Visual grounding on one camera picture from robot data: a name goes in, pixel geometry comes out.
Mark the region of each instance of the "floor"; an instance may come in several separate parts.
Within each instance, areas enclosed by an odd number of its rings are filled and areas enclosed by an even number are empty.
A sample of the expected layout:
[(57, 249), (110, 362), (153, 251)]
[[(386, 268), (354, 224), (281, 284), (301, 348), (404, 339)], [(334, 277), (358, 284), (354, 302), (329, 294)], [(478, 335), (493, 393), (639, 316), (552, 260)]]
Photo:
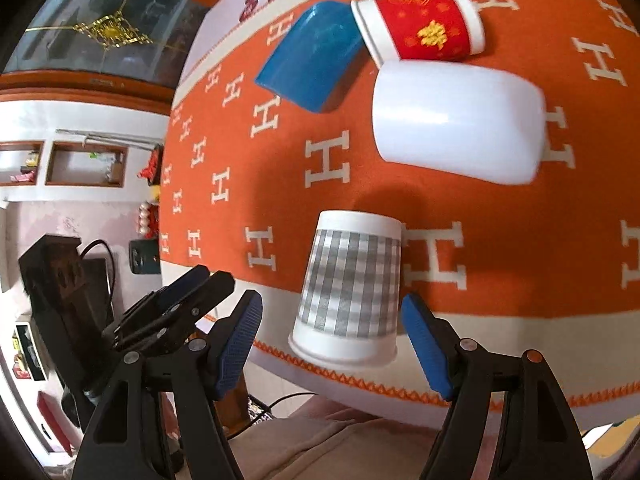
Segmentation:
[[(280, 397), (289, 394), (307, 391), (251, 362), (247, 362), (244, 365), (244, 380), (246, 381), (246, 387), (249, 393), (265, 404), (271, 404)], [(277, 418), (289, 416), (309, 400), (310, 397), (311, 396), (298, 396), (283, 400), (277, 406), (274, 406), (272, 410), (273, 415)]]

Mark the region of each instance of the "table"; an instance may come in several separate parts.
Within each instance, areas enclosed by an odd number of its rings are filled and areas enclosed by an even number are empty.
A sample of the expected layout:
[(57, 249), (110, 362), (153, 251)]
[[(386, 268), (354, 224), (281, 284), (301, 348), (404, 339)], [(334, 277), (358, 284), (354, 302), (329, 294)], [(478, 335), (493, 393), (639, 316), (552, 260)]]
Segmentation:
[[(405, 335), (395, 362), (353, 374), (305, 363), (287, 343), (319, 212), (392, 216), (406, 225), (401, 295), (418, 290), (490, 351), (541, 350), (582, 428), (640, 412), (640, 38), (616, 1), (473, 0), (488, 44), (465, 62), (516, 73), (546, 97), (540, 172), (516, 187), (384, 162), (371, 133), (371, 60), (329, 114), (256, 86), (279, 38), (318, 1), (221, 0), (207, 16), (166, 136), (163, 280), (195, 264), (228, 270), (236, 292), (213, 314), (228, 314), (246, 288), (262, 294), (255, 363), (435, 427), (446, 405)], [(500, 409), (495, 396), (492, 427)]]

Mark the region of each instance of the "silver screw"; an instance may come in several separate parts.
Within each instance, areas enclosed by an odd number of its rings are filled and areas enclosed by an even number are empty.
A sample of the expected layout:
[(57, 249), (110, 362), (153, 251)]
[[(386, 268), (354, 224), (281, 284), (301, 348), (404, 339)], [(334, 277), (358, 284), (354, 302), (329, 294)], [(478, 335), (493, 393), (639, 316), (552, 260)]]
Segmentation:
[(189, 350), (192, 352), (197, 352), (198, 350), (202, 350), (207, 345), (207, 342), (204, 339), (192, 339), (189, 341)]
[(469, 339), (465, 337), (460, 340), (460, 348), (466, 350), (467, 352), (473, 352), (474, 350), (478, 350), (478, 343), (476, 343), (473, 339)]
[(124, 362), (126, 362), (126, 364), (128, 365), (132, 365), (138, 360), (139, 357), (140, 354), (138, 352), (127, 352), (124, 356)]

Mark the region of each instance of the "cup base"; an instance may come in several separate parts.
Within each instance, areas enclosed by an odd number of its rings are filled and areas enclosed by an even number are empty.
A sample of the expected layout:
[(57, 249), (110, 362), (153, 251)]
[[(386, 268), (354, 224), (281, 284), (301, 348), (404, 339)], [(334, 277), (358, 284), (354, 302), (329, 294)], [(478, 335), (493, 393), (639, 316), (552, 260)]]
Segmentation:
[(395, 333), (372, 339), (335, 336), (296, 321), (289, 335), (289, 346), (311, 364), (347, 371), (382, 367), (393, 362), (398, 354), (396, 338)]

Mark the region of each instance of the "red paper cup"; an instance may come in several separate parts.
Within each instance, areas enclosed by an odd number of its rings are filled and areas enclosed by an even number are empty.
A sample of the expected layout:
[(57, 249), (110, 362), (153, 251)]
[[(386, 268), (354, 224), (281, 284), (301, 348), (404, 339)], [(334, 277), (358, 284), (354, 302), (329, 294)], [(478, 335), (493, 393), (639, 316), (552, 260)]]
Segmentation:
[(353, 0), (351, 10), (378, 68), (390, 60), (452, 60), (484, 50), (484, 27), (471, 0)]

